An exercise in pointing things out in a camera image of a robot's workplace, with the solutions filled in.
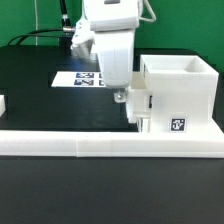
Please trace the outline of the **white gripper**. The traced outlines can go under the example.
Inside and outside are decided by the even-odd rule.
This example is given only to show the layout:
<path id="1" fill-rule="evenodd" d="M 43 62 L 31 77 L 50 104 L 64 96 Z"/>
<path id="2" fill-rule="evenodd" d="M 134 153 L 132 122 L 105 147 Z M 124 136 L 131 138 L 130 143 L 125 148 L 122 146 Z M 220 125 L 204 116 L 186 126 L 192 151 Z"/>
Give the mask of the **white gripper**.
<path id="1" fill-rule="evenodd" d="M 119 88 L 127 88 L 132 79 L 134 37 L 133 29 L 96 32 L 94 35 L 103 82 L 107 88 L 116 89 L 116 102 L 127 99 L 126 90 Z"/>

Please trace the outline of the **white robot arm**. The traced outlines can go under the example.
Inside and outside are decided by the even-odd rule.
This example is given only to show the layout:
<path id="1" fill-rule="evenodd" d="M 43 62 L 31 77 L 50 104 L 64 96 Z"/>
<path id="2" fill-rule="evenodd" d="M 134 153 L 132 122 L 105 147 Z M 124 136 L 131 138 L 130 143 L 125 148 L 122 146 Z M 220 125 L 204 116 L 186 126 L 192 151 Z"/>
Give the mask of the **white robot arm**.
<path id="1" fill-rule="evenodd" d="M 117 103 L 127 99 L 132 81 L 135 29 L 142 0 L 83 0 L 82 15 L 72 37 L 72 53 L 98 59 L 105 86 Z"/>

